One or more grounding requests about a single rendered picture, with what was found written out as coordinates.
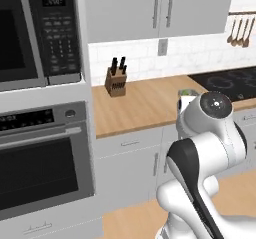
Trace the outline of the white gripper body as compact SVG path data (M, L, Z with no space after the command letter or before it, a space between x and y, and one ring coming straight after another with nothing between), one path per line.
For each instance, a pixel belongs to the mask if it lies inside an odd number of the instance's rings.
M197 96L184 95L178 100L178 115L192 117L197 111Z

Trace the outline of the small green grey object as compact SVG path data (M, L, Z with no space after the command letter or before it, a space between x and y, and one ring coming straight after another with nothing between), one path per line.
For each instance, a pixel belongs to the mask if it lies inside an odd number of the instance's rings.
M194 89L180 89L178 90L178 96L198 96L199 93Z

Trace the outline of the grey base cupboard door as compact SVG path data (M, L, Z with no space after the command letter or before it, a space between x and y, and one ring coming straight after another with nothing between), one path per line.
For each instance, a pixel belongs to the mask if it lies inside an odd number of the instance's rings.
M167 156L169 148L172 145L172 143L177 140L178 140L178 133L176 130L176 126L174 124L165 126L163 130L163 165L161 168L163 183L168 182L169 180L172 180L174 178L168 166L167 166L166 174L163 173L163 169L164 169L165 158Z
M247 171L256 169L256 125L248 125L243 128L247 139L247 157L245 168Z
M96 160L96 185L102 211L143 203L155 190L154 156L160 146L120 153Z

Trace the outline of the black hob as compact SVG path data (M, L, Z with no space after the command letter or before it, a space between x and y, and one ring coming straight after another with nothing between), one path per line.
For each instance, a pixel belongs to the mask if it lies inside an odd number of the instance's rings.
M208 91L225 94L232 102L256 98L256 66L190 75Z

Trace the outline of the grey drawer front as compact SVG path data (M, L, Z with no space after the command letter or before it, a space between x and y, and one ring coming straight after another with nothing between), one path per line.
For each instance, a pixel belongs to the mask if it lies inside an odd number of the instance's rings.
M234 121L240 126L256 126L256 108L234 112Z
M100 138L96 140L95 155L102 158L159 145L161 138L161 127Z

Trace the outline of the wooden knife block with knives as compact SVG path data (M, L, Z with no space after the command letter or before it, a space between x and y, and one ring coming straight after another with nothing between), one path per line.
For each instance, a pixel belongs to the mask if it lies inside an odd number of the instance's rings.
M122 57L121 61L114 57L107 70L105 88L111 97L121 97L126 94L127 65L125 60L125 57Z

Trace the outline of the wooden hanging spoon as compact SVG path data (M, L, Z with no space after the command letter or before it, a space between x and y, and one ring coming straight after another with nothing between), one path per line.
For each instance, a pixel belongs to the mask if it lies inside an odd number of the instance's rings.
M231 41L232 41L232 36L233 36L233 31L234 31L234 28L235 28L235 24L236 24L236 19L234 19L234 21L233 21L231 33L227 38L227 43L231 43Z
M238 44L238 36L239 36L240 28L242 26L242 22L243 22L243 19L241 18L240 21L239 21L236 37L231 42L231 45L233 47L235 47Z
M255 17L252 19L252 22L251 22L251 25L250 25L250 29L249 29L249 33L248 33L246 39L243 41L242 48L246 48L246 47L249 46L249 38L250 38L250 35L251 35L251 32L252 32L254 23L255 23Z
M247 30L248 24L249 24L249 18L246 19L242 37L238 40L238 45L239 46L243 45L243 40L244 40L244 36L245 36L246 30Z

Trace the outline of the steel built-in oven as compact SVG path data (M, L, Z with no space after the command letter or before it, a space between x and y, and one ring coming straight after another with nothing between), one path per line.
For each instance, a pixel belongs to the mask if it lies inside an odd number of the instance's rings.
M0 149L0 220L95 194L84 102L0 114L0 143L75 127L82 132Z

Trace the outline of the black steel microwave oven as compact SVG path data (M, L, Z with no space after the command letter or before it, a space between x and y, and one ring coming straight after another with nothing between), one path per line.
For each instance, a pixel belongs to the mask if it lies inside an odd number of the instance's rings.
M75 0L29 4L46 86L80 81ZM21 0L0 0L0 92L32 88L37 79Z

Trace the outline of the white drawer under oven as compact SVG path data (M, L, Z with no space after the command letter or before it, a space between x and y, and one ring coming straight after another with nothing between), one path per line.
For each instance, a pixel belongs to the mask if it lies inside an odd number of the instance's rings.
M102 217L82 201L0 221L0 239L95 239Z

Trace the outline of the grey wall socket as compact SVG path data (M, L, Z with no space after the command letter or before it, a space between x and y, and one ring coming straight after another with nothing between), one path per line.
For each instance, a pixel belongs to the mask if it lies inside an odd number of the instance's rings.
M158 42L158 55L166 56L168 48L168 39L160 39Z

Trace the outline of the grey wall cupboard door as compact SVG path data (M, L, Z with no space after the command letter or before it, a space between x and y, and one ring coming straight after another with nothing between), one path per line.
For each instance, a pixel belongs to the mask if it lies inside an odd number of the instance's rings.
M154 0L85 0L90 43L151 39Z
M181 37L224 32L231 0L173 0L166 28L168 0L161 3L159 37Z

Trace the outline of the brown utensil rail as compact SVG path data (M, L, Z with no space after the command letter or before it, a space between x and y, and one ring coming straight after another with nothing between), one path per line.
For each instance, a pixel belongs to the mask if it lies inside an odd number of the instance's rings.
M228 12L228 16L237 16L237 15L256 15L256 11L231 11L231 12Z

